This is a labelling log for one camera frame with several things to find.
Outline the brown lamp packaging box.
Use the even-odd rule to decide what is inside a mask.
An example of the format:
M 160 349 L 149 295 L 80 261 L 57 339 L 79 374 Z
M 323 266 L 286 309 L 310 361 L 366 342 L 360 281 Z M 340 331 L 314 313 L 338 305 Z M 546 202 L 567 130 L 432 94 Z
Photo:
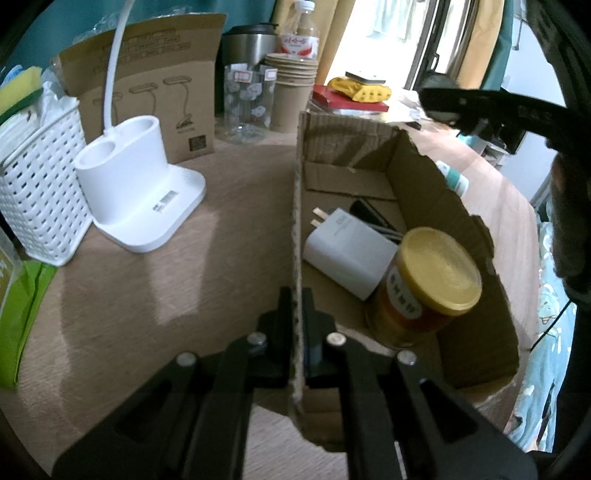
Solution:
M 119 51 L 112 123 L 153 115 L 160 121 L 169 162 L 214 147 L 214 67 L 225 23 L 222 13 L 163 16 L 127 26 Z M 103 132 L 103 95 L 114 37 L 107 31 L 56 58 L 68 95 L 79 101 L 85 139 Z

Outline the clear patterned glass jar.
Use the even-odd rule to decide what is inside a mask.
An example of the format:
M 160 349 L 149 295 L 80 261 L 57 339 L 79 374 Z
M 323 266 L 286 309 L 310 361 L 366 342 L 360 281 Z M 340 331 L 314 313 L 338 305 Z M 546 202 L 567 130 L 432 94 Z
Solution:
M 267 65 L 229 64 L 223 74 L 224 137 L 236 144 L 266 137 L 273 114 L 277 70 Z

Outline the black car key with keys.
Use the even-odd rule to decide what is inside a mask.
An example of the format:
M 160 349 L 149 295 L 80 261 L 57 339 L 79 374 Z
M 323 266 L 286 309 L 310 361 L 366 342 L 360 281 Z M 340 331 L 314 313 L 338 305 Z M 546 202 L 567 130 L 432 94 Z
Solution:
M 384 238 L 400 245 L 404 234 L 397 230 L 367 199 L 358 198 L 349 206 L 349 214 L 380 233 Z

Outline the yellow curtain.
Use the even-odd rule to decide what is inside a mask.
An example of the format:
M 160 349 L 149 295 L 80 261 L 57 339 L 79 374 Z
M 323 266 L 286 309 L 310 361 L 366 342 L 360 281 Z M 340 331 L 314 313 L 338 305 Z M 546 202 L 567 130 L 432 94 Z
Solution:
M 481 87 L 500 33 L 503 13 L 503 0 L 479 2 L 468 48 L 458 75 L 461 88 Z

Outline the white pill bottle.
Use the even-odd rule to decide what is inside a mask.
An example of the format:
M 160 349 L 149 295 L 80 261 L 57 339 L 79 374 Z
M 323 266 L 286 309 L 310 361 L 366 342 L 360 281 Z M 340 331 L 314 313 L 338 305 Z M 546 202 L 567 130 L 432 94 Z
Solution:
M 444 161 L 437 160 L 436 166 L 445 177 L 448 187 L 462 198 L 469 189 L 469 179 Z

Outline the red book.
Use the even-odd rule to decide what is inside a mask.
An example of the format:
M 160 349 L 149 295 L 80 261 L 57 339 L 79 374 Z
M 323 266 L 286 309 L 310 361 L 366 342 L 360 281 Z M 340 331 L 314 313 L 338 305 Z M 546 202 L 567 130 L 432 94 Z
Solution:
M 389 111 L 389 106 L 384 102 L 356 102 L 348 96 L 335 91 L 331 87 L 322 85 L 315 85 L 314 88 L 312 88 L 311 99 L 314 100 L 315 104 L 318 104 L 318 106 L 329 110 L 356 110 L 372 113 L 386 113 Z

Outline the stainless steel thermos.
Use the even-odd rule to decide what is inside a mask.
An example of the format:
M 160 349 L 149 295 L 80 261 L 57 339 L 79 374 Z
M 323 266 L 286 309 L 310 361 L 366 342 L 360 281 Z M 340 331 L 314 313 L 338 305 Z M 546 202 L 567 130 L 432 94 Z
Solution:
M 259 23 L 232 27 L 221 37 L 222 65 L 256 66 L 276 52 L 276 24 Z

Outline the yellow lid can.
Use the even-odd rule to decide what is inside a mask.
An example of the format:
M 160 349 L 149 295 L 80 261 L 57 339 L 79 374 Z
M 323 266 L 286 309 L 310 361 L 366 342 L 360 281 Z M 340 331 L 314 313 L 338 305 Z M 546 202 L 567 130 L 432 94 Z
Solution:
M 417 227 L 403 237 L 366 301 L 367 322 L 390 348 L 424 342 L 480 301 L 483 283 L 469 252 L 451 235 Z

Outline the yellow green sponge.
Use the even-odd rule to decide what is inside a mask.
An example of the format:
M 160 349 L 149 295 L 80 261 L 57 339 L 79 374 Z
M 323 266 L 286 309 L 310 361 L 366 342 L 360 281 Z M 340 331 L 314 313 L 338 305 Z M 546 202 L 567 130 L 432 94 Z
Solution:
M 42 69 L 32 66 L 1 86 L 1 123 L 34 104 L 43 92 Z

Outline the white perforated plastic basket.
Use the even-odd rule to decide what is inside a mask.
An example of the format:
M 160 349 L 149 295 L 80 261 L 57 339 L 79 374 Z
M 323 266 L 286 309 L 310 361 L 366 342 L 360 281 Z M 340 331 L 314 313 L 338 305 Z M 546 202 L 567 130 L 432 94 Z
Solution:
M 74 168 L 86 146 L 79 101 L 1 162 L 1 213 L 26 254 L 61 267 L 92 223 Z

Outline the white desk lamp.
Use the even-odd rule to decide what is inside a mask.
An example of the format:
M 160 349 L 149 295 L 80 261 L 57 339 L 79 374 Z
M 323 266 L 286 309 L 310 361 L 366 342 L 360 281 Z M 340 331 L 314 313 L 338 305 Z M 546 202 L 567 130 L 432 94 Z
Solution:
M 116 66 L 133 5 L 124 3 L 110 49 L 103 133 L 76 156 L 74 168 L 94 225 L 126 250 L 147 253 L 165 244 L 204 200 L 206 181 L 168 162 L 157 117 L 113 123 Z

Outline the white power adapter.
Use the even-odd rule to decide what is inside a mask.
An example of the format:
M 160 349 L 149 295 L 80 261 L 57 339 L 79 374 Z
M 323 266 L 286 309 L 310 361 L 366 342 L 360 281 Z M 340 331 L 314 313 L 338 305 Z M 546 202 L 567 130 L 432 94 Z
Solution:
M 312 214 L 304 260 L 356 298 L 367 300 L 386 274 L 398 246 L 341 208 L 327 213 L 315 207 Z

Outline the clear water bottle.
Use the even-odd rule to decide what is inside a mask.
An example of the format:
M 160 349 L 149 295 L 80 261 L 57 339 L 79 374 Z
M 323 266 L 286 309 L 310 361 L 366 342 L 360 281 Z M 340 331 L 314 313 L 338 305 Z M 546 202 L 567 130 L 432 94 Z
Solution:
M 314 1 L 294 1 L 286 22 L 280 26 L 277 51 L 291 57 L 318 59 L 320 30 L 314 12 Z

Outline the cardboard box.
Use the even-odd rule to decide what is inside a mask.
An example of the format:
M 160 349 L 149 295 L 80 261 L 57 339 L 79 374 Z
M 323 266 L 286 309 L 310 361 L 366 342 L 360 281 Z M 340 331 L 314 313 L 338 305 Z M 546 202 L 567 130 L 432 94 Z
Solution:
M 461 277 L 453 254 L 427 244 L 421 275 L 400 247 L 351 215 L 367 200 L 405 237 L 435 229 L 477 266 L 478 301 L 438 301 Z M 413 350 L 428 374 L 498 427 L 520 389 L 519 324 L 535 314 L 534 222 L 519 191 L 449 133 L 330 114 L 301 114 L 294 180 L 294 371 L 290 416 L 304 438 L 329 450 L 342 440 L 339 394 L 305 341 L 318 321 L 381 360 Z

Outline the green paper cup package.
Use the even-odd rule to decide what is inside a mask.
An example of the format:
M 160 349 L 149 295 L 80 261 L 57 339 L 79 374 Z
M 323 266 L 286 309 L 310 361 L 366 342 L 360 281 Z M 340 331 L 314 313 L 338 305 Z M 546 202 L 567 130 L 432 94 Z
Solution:
M 29 334 L 57 268 L 22 260 L 4 231 L 0 264 L 0 384 L 2 390 L 14 390 Z

